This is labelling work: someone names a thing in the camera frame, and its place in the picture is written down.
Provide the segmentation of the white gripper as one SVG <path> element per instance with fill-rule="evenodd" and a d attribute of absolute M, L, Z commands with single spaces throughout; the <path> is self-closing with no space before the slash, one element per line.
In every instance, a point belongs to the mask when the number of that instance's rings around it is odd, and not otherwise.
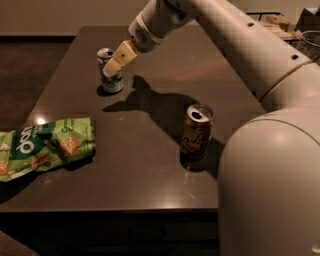
<path fill-rule="evenodd" d="M 196 0 L 150 0 L 129 26 L 131 40 L 124 40 L 103 68 L 112 77 L 141 53 L 153 51 L 173 30 L 196 15 Z"/>

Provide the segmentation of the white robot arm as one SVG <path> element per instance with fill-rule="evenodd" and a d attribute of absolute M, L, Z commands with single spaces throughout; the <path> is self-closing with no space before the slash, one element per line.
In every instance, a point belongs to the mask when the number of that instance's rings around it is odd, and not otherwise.
<path fill-rule="evenodd" d="M 319 256 L 319 65 L 229 0 L 150 0 L 104 74 L 155 49 L 191 19 L 265 111 L 231 136 L 221 156 L 221 256 Z"/>

